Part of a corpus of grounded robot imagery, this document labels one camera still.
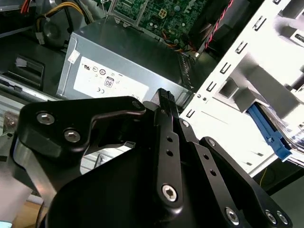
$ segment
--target metal slot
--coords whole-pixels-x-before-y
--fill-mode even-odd
[[[252,166],[252,164],[250,162],[243,162],[243,163],[248,165],[248,166]]]
[[[278,5],[280,2],[281,2],[281,0],[273,0],[272,1],[275,5]]]
[[[264,154],[262,154],[262,153],[256,153],[256,152],[253,152],[253,151],[250,151],[250,152],[252,152],[252,153],[254,153],[254,154],[256,154],[256,155],[258,155],[258,156],[260,156],[260,157],[263,157],[263,156],[264,156]]]
[[[228,63],[225,63],[225,65],[223,66],[223,68],[220,70],[220,73],[221,74],[225,74],[230,67],[231,67],[231,64],[228,65]]]
[[[187,113],[186,117],[191,118],[193,116],[193,114],[195,113],[195,111],[192,109],[190,109],[190,111]]]
[[[242,41],[240,43],[240,45],[238,46],[238,48],[236,49],[236,53],[241,54],[242,51],[245,49],[245,47],[247,46],[248,43],[245,43],[244,41]]]
[[[259,31],[259,29],[260,29],[260,28],[262,27],[262,25],[265,23],[266,19],[267,19],[267,18],[263,18],[263,16],[261,16],[261,17],[257,20],[256,24],[253,26],[253,29],[254,29],[255,31]]]
[[[232,79],[228,79],[218,92],[227,99],[230,99],[238,91],[238,86]]]
[[[208,92],[211,92],[213,90],[213,88],[216,86],[216,83],[214,83],[213,85],[213,82],[210,83],[210,85],[208,86],[208,88],[206,89]]]
[[[299,41],[304,43],[304,37],[301,36],[300,34],[296,34],[294,37],[297,38]]]

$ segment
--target yellow wire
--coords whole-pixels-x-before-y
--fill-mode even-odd
[[[62,8],[63,6],[70,6],[70,7],[73,7],[73,8],[75,8],[79,13],[81,13],[81,14],[83,15],[81,9],[80,9],[75,3],[73,3],[73,2],[63,2],[63,3],[59,4],[58,6],[54,7],[53,9],[51,9],[49,12],[47,12],[46,15],[47,15],[47,14],[50,14],[50,13],[52,13],[52,12],[54,12],[54,11],[56,11],[56,10],[59,9],[59,8]]]
[[[51,9],[51,10],[50,10],[49,12],[47,12],[46,14],[44,14],[44,16],[47,17],[50,13],[53,13],[53,12],[55,12],[56,10],[58,10],[58,9],[60,9],[60,8],[62,8],[62,7],[65,7],[65,6],[73,7],[73,8],[76,9],[79,13],[81,13],[81,15],[83,15],[81,9],[80,9],[75,3],[73,3],[73,2],[63,2],[63,3],[59,4],[58,6],[54,7],[53,9]],[[39,19],[37,20],[37,29],[38,29],[38,31],[39,31],[39,29],[40,29],[40,20],[41,20],[41,19],[42,19],[42,18],[39,18]]]
[[[261,180],[260,180],[260,186],[262,186],[262,181],[263,181],[263,178],[265,177],[267,168],[268,168],[268,167],[266,167],[266,169],[265,169],[265,171],[264,171],[264,173],[263,173],[263,176],[262,176],[262,178],[261,178]]]

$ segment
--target circuit board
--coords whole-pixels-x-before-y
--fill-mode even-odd
[[[139,27],[184,46],[187,35],[208,0],[147,0]],[[114,11],[137,20],[146,0],[117,0]]]
[[[124,14],[132,20],[137,20],[145,0],[117,0],[114,11]]]
[[[182,43],[204,9],[207,0],[149,0],[139,26],[168,40]]]

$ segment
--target white sticker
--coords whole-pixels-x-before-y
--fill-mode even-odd
[[[80,53],[76,51],[75,49],[72,51],[70,57],[67,59],[71,64],[74,64],[76,60],[78,59]]]
[[[149,87],[81,57],[74,89],[91,97],[132,96],[143,101]]]

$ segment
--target red wire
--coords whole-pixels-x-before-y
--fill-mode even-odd
[[[216,32],[216,30],[218,30],[218,26],[219,26],[220,21],[224,18],[225,13],[227,12],[227,9],[232,5],[232,3],[233,3],[233,0],[230,0],[230,2],[229,2],[229,4],[227,5],[227,7],[226,7],[226,8],[223,10],[223,12],[221,13],[221,15],[220,15],[220,17],[219,17],[217,23],[216,23],[215,26],[214,26],[214,29],[213,29],[213,31],[212,31],[212,33],[211,33],[211,35],[210,35],[208,41],[205,43],[205,49],[208,47],[209,43],[212,41],[212,38],[213,38],[214,33]]]
[[[21,14],[28,12],[30,0],[25,0],[21,7]]]

